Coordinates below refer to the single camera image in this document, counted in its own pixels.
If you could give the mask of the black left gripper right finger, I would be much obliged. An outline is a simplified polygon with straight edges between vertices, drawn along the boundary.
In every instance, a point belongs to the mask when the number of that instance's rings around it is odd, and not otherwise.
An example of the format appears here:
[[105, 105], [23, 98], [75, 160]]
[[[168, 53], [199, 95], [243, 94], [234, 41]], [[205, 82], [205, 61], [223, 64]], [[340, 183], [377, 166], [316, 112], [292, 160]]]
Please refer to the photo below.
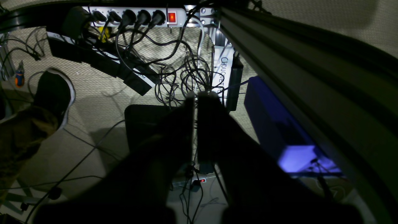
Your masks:
[[294, 181], [228, 114], [215, 93], [198, 95], [199, 159], [222, 173], [222, 224], [293, 224]]

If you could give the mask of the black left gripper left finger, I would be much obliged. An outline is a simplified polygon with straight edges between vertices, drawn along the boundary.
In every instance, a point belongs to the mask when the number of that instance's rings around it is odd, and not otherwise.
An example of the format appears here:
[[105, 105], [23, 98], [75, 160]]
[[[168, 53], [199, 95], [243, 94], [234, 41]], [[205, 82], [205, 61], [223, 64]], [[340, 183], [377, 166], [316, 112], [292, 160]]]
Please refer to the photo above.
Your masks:
[[129, 105], [129, 154], [78, 199], [81, 224], [175, 224], [166, 206], [175, 174], [192, 157], [194, 98], [179, 106]]

